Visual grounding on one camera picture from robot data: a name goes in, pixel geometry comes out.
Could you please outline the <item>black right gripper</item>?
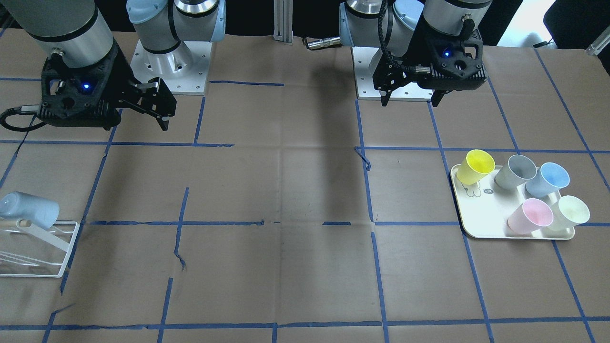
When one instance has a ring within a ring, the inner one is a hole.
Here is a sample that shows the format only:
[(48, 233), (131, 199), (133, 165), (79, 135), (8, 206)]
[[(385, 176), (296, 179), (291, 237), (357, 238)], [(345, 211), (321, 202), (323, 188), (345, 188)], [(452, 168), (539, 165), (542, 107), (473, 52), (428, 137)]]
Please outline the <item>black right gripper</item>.
[(97, 127), (109, 130), (120, 121), (125, 106), (155, 118), (162, 131), (176, 113), (177, 101), (165, 81), (139, 84), (116, 41), (100, 61), (69, 68), (52, 53), (41, 73), (41, 104), (37, 118), (56, 127)]

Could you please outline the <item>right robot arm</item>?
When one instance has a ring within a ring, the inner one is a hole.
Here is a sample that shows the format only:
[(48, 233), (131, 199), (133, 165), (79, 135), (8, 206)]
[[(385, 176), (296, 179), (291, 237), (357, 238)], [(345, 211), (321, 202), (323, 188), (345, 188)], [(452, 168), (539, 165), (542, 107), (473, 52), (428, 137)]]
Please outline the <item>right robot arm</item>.
[(47, 54), (40, 104), (1, 115), (1, 125), (18, 132), (47, 124), (110, 130), (126, 108), (166, 131), (174, 96), (204, 92), (209, 48), (226, 32), (224, 0), (129, 0), (142, 51), (128, 62), (93, 0), (1, 3)]

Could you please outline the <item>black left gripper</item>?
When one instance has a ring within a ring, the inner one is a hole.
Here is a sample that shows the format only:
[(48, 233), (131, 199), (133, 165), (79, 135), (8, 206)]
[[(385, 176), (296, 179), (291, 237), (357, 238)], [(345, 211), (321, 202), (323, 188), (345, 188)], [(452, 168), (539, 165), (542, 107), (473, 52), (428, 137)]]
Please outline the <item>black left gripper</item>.
[(393, 66), (382, 57), (373, 73), (373, 87), (380, 91), (383, 107), (387, 107), (393, 91), (412, 82), (434, 90), (431, 106), (437, 107), (446, 91), (474, 91), (487, 80), (477, 29), (466, 40), (433, 29), (417, 29), (407, 52), (395, 61), (397, 65)]

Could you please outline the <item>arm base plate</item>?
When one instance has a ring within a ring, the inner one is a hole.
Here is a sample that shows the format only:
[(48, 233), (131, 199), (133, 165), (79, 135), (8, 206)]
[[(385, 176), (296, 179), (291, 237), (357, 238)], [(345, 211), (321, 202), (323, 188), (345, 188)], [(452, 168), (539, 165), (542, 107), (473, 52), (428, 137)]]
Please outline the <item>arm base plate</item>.
[(162, 78), (174, 95), (203, 96), (213, 47), (211, 42), (186, 41), (172, 52), (153, 54), (138, 41), (131, 68), (142, 82), (154, 77)]
[[(357, 98), (360, 100), (381, 99), (380, 91), (377, 91), (373, 83), (373, 73), (383, 56), (382, 51), (375, 47), (353, 46), (352, 57), (356, 81)], [(410, 83), (392, 92), (392, 101), (429, 101), (433, 95), (432, 90), (419, 87), (416, 83)]]

